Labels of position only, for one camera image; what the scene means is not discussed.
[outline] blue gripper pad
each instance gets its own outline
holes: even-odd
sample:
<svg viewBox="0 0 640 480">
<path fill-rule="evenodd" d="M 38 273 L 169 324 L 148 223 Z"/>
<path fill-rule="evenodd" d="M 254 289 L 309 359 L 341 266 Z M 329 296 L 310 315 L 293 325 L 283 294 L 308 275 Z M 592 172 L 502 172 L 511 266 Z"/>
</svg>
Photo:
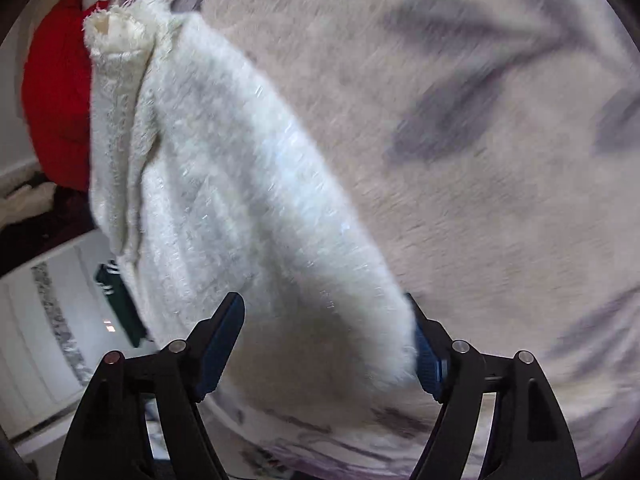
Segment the blue gripper pad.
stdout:
<svg viewBox="0 0 640 480">
<path fill-rule="evenodd" d="M 243 323 L 244 301 L 239 294 L 236 294 L 236 298 L 225 312 L 200 361 L 202 373 L 200 382 L 194 388 L 197 402 L 218 387 L 220 376 L 236 344 Z"/>
<path fill-rule="evenodd" d="M 439 401 L 442 395 L 442 383 L 447 378 L 447 362 L 438 359 L 417 324 L 415 326 L 415 348 L 418 352 L 415 360 L 415 372 L 418 375 L 420 386 Z"/>
</svg>

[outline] gray blanket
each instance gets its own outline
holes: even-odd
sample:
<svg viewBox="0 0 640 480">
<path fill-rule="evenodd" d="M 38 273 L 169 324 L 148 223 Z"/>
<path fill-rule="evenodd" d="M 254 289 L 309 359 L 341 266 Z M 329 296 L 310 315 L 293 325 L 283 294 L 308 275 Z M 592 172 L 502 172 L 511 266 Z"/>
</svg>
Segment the gray blanket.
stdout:
<svg viewBox="0 0 640 480">
<path fill-rule="evenodd" d="M 582 471 L 610 461 L 640 416 L 640 64 L 606 1 L 174 0 L 191 9 L 279 89 L 402 288 L 480 351 L 531 350 Z M 217 408 L 292 466 L 388 478 L 432 427 L 418 402 L 347 430 Z"/>
</svg>

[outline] fluffy blanket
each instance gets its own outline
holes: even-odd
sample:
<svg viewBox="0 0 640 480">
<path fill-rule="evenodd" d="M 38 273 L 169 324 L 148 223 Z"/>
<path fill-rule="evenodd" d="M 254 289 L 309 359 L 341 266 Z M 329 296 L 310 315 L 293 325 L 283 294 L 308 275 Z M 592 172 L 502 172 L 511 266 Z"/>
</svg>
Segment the fluffy blanket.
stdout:
<svg viewBox="0 0 640 480">
<path fill-rule="evenodd" d="M 149 35 L 149 44 L 139 50 L 131 45 L 127 54 L 150 57 L 148 67 L 141 59 L 126 77 L 110 80 L 128 86 L 128 100 L 108 108 L 116 114 L 101 118 L 95 111 L 94 167 L 100 175 L 120 176 L 100 183 L 97 174 L 94 208 L 114 249 L 130 262 L 138 258 L 129 281 L 139 287 L 145 322 L 162 342 L 184 335 L 228 288 L 237 288 L 227 269 L 246 269 L 245 290 L 265 291 L 250 301 L 257 311 L 264 309 L 254 318 L 260 322 L 251 328 L 248 319 L 247 326 L 247 338 L 259 338 L 264 355 L 258 349 L 247 353 L 246 347 L 239 351 L 238 356 L 255 357 L 256 364 L 248 365 L 246 374 L 230 368 L 229 379 L 235 381 L 221 386 L 213 406 L 221 419 L 293 467 L 324 478 L 406 476 L 437 407 L 412 384 L 404 386 L 406 369 L 396 367 L 410 351 L 398 345 L 407 336 L 408 319 L 395 279 L 428 316 L 481 351 L 511 356 L 520 348 L 531 350 L 561 403 L 583 472 L 611 460 L 640 415 L 640 65 L 606 1 L 171 0 L 173 18 L 168 0 L 157 1 L 148 1 L 136 25 Z M 191 9 L 200 9 L 202 17 L 175 17 Z M 174 23 L 179 27 L 172 28 Z M 90 44 L 99 74 L 105 52 Z M 212 56 L 208 75 L 194 69 L 205 66 L 204 52 Z M 192 61 L 176 64 L 179 56 Z M 176 64 L 175 69 L 162 69 L 163 63 Z M 158 83 L 154 88 L 145 87 L 148 76 Z M 239 91 L 240 80 L 253 82 L 253 94 L 248 84 Z M 95 98 L 109 101 L 109 88 L 95 86 Z M 324 162 L 273 88 L 300 117 Z M 149 93 L 153 90 L 162 98 Z M 201 94 L 209 97 L 206 104 Z M 212 117 L 219 119 L 211 122 Z M 161 133 L 154 142 L 140 140 L 147 156 L 105 172 L 101 154 L 122 152 L 113 158 L 122 161 L 130 152 L 125 143 L 97 134 L 108 124 L 135 128 L 139 122 Z M 258 130 L 273 137 L 260 143 Z M 285 140 L 293 134 L 299 149 Z M 200 142 L 204 137 L 207 149 Z M 251 156 L 228 158 L 226 146 Z M 273 173 L 252 173 L 248 161 L 263 160 L 266 153 L 281 163 L 271 166 Z M 309 153 L 313 168 L 320 169 L 307 166 L 309 173 L 297 173 L 290 162 L 295 154 L 306 160 Z M 353 200 L 357 215 L 330 174 Z M 137 208 L 130 204 L 140 197 L 129 185 L 136 178 L 143 197 Z M 280 186 L 286 180 L 291 187 L 285 191 Z M 317 193 L 323 206 L 314 204 L 316 195 L 305 187 L 313 182 L 325 183 Z M 269 198 L 271 184 L 278 192 L 274 198 Z M 298 185 L 300 192 L 294 191 Z M 247 189 L 259 189 L 260 200 L 243 194 Z M 324 207 L 329 195 L 341 197 L 340 206 L 332 208 L 336 218 L 350 219 L 348 229 L 317 211 L 315 218 L 323 219 L 317 229 L 290 230 L 293 217 L 278 210 L 283 202 L 276 203 L 285 196 L 280 191 L 287 200 L 298 199 L 296 218 L 305 208 Z M 104 209 L 108 199 L 127 193 L 126 203 L 118 199 Z M 230 201 L 245 204 L 247 211 L 229 209 Z M 194 206 L 205 213 L 191 215 L 188 208 Z M 196 235 L 188 237 L 181 230 L 185 225 L 197 226 Z M 136 255 L 130 244 L 138 234 Z M 183 245 L 172 242 L 178 235 L 184 236 Z M 364 320 L 367 311 L 359 325 L 362 311 L 355 308 L 349 309 L 353 317 L 327 317 L 339 322 L 323 321 L 312 345 L 306 336 L 287 336 L 305 334 L 314 325 L 310 313 L 331 307 L 319 291 L 333 298 L 350 290 L 345 287 L 351 279 L 344 276 L 341 285 L 336 276 L 357 264 L 336 273 L 305 267 L 306 260 L 317 261 L 308 250 L 322 248 L 333 236 L 338 242 L 329 243 L 329 251 L 352 243 L 364 251 L 352 254 L 354 263 L 369 265 L 356 283 L 380 277 L 380 293 L 389 301 L 374 302 L 379 308 L 373 311 L 397 312 L 398 320 L 389 324 L 397 333 L 388 328 L 373 335 L 369 328 L 379 323 Z M 345 245 L 351 237 L 357 242 Z M 215 251 L 203 250 L 221 239 L 227 241 Z M 297 250 L 303 253 L 299 258 Z M 282 273 L 289 268 L 296 272 Z M 332 287 L 321 285 L 329 283 L 325 279 Z M 199 288 L 211 280 L 219 289 Z M 289 295 L 301 282 L 305 285 Z M 280 295 L 311 298 L 311 309 L 299 299 L 286 310 L 270 303 Z M 396 341 L 390 360 L 370 359 L 385 352 L 369 352 L 378 350 L 378 343 L 367 337 L 380 337 L 381 348 Z M 272 357 L 289 363 L 326 352 L 334 362 L 335 349 L 316 354 L 321 340 L 350 346 L 345 355 L 364 363 L 354 372 L 375 370 L 374 382 L 356 373 L 352 383 L 347 368 L 339 368 L 345 381 L 339 391 L 307 392 L 297 406 L 292 399 L 278 402 L 273 397 L 288 388 L 297 396 L 299 383 L 292 374 L 285 378 L 290 382 L 269 385 L 268 376 L 273 383 L 282 377 Z M 239 362 L 238 357 L 230 366 Z M 330 375 L 321 377 L 325 371 L 315 371 L 302 370 L 300 377 L 310 382 L 300 386 L 338 384 Z M 391 388 L 384 393 L 374 383 Z M 259 384 L 259 391 L 252 384 Z M 324 396 L 347 398 L 356 390 L 368 399 L 359 413 L 333 401 L 316 409 Z M 337 421 L 332 410 L 344 418 Z M 485 410 L 469 476 L 478 472 L 489 421 Z"/>
</svg>

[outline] metal screw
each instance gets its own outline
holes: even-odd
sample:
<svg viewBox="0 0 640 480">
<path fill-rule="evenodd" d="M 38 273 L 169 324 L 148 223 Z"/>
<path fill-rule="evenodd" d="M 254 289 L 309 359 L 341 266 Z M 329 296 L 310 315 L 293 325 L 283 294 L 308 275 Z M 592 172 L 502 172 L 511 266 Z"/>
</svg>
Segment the metal screw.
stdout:
<svg viewBox="0 0 640 480">
<path fill-rule="evenodd" d="M 466 341 L 462 341 L 462 339 L 456 339 L 451 347 L 459 354 L 466 354 L 471 348 L 471 346 L 469 346 L 469 343 L 467 343 Z"/>
<path fill-rule="evenodd" d="M 108 365 L 114 365 L 120 360 L 120 352 L 114 350 L 105 355 L 102 360 Z"/>
<path fill-rule="evenodd" d="M 533 354 L 531 352 L 527 352 L 526 350 L 518 352 L 518 359 L 520 359 L 526 365 L 530 365 L 533 361 L 536 360 L 536 358 L 533 357 Z"/>
<path fill-rule="evenodd" d="M 172 354 L 179 354 L 185 348 L 187 348 L 187 342 L 184 339 L 176 339 L 169 343 L 169 352 Z"/>
</svg>

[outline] red pillow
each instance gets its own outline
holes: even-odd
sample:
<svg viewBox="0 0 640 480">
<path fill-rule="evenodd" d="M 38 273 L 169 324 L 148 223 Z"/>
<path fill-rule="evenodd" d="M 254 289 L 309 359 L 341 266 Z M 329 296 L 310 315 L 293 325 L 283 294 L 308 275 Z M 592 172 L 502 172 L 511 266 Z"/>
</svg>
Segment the red pillow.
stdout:
<svg viewBox="0 0 640 480">
<path fill-rule="evenodd" d="M 82 20 L 82 0 L 60 0 L 33 35 L 24 65 L 22 106 L 42 171 L 63 187 L 89 187 L 91 62 Z"/>
</svg>

